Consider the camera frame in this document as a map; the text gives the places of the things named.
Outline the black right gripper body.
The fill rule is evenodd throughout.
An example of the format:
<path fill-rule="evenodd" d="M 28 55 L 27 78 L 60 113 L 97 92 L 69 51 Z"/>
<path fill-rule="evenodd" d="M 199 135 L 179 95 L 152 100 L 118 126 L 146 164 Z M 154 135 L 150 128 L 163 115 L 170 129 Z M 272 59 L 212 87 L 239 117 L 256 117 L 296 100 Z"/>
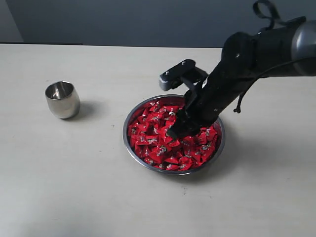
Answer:
<path fill-rule="evenodd" d="M 185 105 L 177 113 L 176 131 L 196 131 L 211 126 L 219 114 L 252 80 L 251 62 L 221 60 L 206 78 L 185 93 Z"/>

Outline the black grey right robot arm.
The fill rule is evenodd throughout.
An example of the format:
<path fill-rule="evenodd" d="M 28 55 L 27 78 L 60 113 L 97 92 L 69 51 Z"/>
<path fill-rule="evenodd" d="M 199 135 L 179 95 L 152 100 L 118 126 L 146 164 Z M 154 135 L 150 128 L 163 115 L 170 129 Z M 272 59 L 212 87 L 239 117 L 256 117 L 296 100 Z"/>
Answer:
<path fill-rule="evenodd" d="M 212 125 L 235 99 L 241 100 L 258 80 L 313 77 L 316 74 L 316 23 L 307 21 L 255 36 L 238 32 L 224 43 L 221 59 L 207 74 L 184 61 L 160 77 L 164 90 L 188 87 L 185 105 L 167 134 L 173 139 L 196 135 Z"/>

